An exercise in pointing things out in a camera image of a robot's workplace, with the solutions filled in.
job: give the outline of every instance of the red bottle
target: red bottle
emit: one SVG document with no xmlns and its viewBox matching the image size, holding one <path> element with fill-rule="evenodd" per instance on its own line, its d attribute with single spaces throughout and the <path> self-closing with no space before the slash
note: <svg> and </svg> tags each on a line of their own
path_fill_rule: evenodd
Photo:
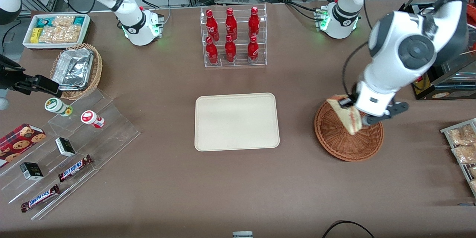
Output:
<svg viewBox="0 0 476 238">
<path fill-rule="evenodd" d="M 258 36 L 258 33 L 260 33 L 260 18 L 258 17 L 258 8 L 256 6 L 251 8 L 251 16 L 250 20 L 248 21 L 248 28 L 248 35 L 250 38 L 253 35 Z"/>
<path fill-rule="evenodd" d="M 211 65 L 217 65 L 218 64 L 218 50 L 216 49 L 216 46 L 214 45 L 211 37 L 207 36 L 205 40 L 207 41 L 207 46 L 205 47 L 205 50 L 207 50 L 207 56 L 209 58 L 209 62 Z"/>
<path fill-rule="evenodd" d="M 250 38 L 250 43 L 248 44 L 248 62 L 255 64 L 258 61 L 258 49 L 260 46 L 256 43 L 256 36 L 253 35 Z"/>
<path fill-rule="evenodd" d="M 233 37 L 231 37 L 231 35 L 226 35 L 225 52 L 226 60 L 229 63 L 234 63 L 237 57 L 237 47 L 233 42 Z"/>
<path fill-rule="evenodd" d="M 209 36 L 213 38 L 213 41 L 217 42 L 220 40 L 218 23 L 216 23 L 216 19 L 213 17 L 213 12 L 210 9 L 208 9 L 205 14 L 207 14 L 207 32 L 209 33 Z"/>
<path fill-rule="evenodd" d="M 238 38 L 237 19 L 233 16 L 233 8 L 226 9 L 226 34 L 231 35 L 233 41 Z"/>
</svg>

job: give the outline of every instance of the brown table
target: brown table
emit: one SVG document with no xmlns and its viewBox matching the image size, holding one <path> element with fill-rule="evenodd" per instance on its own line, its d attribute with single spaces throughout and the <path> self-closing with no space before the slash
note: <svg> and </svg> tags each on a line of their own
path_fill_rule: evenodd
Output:
<svg viewBox="0 0 476 238">
<path fill-rule="evenodd" d="M 372 21 L 401 2 L 369 1 Z M 113 13 L 91 13 L 89 43 L 104 60 L 100 89 L 143 133 L 41 221 L 0 199 L 0 237 L 226 238 L 249 230 L 256 238 L 304 238 L 321 237 L 340 219 L 380 238 L 474 237 L 476 208 L 456 205 L 474 199 L 439 130 L 476 117 L 476 101 L 416 102 L 405 88 L 397 99 L 410 111 L 384 122 L 380 152 L 340 161 L 318 143 L 313 117 L 327 97 L 343 93 L 342 64 L 369 28 L 361 21 L 350 37 L 333 40 L 283 4 L 267 9 L 267 67 L 228 70 L 204 68 L 199 8 L 174 9 L 164 37 L 145 47 L 124 38 Z M 47 75 L 57 54 L 26 49 L 20 63 Z M 352 60 L 349 84 L 367 62 L 365 50 Z M 258 92 L 276 96 L 277 148 L 195 150 L 198 97 Z M 52 117 L 46 94 L 8 97 L 2 135 Z"/>
</svg>

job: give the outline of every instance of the round wicker basket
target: round wicker basket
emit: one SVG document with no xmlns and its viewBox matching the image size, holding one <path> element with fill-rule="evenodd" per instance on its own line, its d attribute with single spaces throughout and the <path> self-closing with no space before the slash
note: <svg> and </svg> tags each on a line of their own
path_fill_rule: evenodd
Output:
<svg viewBox="0 0 476 238">
<path fill-rule="evenodd" d="M 94 89 L 96 89 L 97 84 L 99 84 L 99 80 L 101 79 L 102 59 L 101 59 L 101 55 L 99 55 L 96 48 L 94 48 L 92 45 L 89 45 L 89 44 L 80 44 L 80 45 L 71 46 L 70 48 L 66 48 L 65 50 L 74 50 L 74 49 L 81 49 L 81 48 L 88 48 L 94 52 L 94 59 L 93 59 L 93 65 L 91 67 L 89 85 L 83 91 L 63 91 L 63 94 L 61 95 L 63 99 L 76 100 L 85 94 L 93 92 Z M 56 64 L 58 64 L 59 58 L 60 57 L 58 55 L 58 57 L 56 57 L 55 62 L 53 63 L 53 68 L 51 69 L 51 72 L 49 73 L 50 79 L 53 78 L 53 74 L 55 73 Z"/>
<path fill-rule="evenodd" d="M 364 126 L 355 135 L 350 135 L 327 101 L 316 113 L 314 130 L 321 145 L 331 155 L 348 162 L 363 161 L 374 156 L 384 140 L 381 122 Z"/>
</svg>

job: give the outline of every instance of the acrylic bottle rack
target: acrylic bottle rack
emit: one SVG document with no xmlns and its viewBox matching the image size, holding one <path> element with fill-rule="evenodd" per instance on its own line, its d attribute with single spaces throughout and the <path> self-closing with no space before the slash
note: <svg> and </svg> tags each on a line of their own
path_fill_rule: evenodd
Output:
<svg viewBox="0 0 476 238">
<path fill-rule="evenodd" d="M 258 8 L 258 17 L 260 17 L 260 33 L 257 35 L 257 43 L 260 46 L 258 50 L 258 59 L 257 63 L 250 64 L 248 62 L 248 44 L 250 43 L 250 37 L 248 35 L 248 20 L 251 15 L 251 8 L 256 6 Z M 237 48 L 237 58 L 234 63 L 229 63 L 226 60 L 225 54 L 225 36 L 226 36 L 226 9 L 223 9 L 221 6 L 208 6 L 202 7 L 200 11 L 200 28 L 202 33 L 202 46 L 203 46 L 203 58 L 205 67 L 233 67 L 233 66 L 256 66 L 256 65 L 266 65 L 267 64 L 267 14 L 266 14 L 266 5 L 265 4 L 255 4 L 255 5 L 236 5 L 233 7 L 233 13 L 237 20 L 238 25 L 238 38 L 234 41 Z M 215 42 L 216 48 L 218 49 L 218 64 L 211 65 L 205 47 L 207 43 L 205 38 L 207 38 L 207 16 L 205 11 L 211 9 L 213 11 L 213 16 L 218 23 L 218 32 L 220 34 L 219 41 Z"/>
<path fill-rule="evenodd" d="M 68 117 L 56 115 L 42 127 L 46 138 L 41 143 L 16 157 L 13 162 L 0 170 L 0 185 L 5 200 L 17 206 L 18 213 L 21 213 L 22 203 L 58 184 L 59 195 L 50 197 L 30 211 L 22 213 L 32 220 L 43 218 L 140 134 L 116 109 L 112 99 L 99 89 L 76 100 L 71 106 L 72 115 Z M 105 125 L 98 129 L 83 124 L 80 116 L 86 110 L 93 110 L 104 118 Z M 71 142 L 76 151 L 73 157 L 60 154 L 55 143 L 55 139 L 60 136 Z M 94 162 L 64 182 L 60 182 L 58 174 L 88 154 Z M 44 177 L 39 181 L 25 179 L 19 167 L 23 162 L 37 163 Z"/>
</svg>

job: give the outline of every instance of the beige tray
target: beige tray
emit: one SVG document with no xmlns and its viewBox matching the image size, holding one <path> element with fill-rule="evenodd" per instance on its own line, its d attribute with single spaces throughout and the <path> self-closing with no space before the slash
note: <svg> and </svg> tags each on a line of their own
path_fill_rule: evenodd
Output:
<svg viewBox="0 0 476 238">
<path fill-rule="evenodd" d="M 271 93 L 199 97 L 195 102 L 198 151 L 275 148 L 276 99 Z"/>
</svg>

